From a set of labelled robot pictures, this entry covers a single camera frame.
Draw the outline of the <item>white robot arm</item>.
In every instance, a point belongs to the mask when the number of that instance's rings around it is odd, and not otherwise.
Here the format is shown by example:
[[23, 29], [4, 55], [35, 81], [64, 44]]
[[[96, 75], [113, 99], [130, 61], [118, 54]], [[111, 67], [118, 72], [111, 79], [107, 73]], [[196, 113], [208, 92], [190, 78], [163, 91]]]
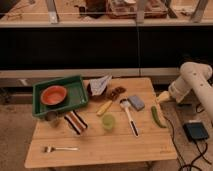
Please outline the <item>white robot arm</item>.
[[193, 90], [213, 122], [213, 86], [208, 83], [212, 75], [213, 68], [208, 64], [185, 62], [180, 67], [179, 77], [157, 97], [157, 102], [174, 99], [180, 103]]

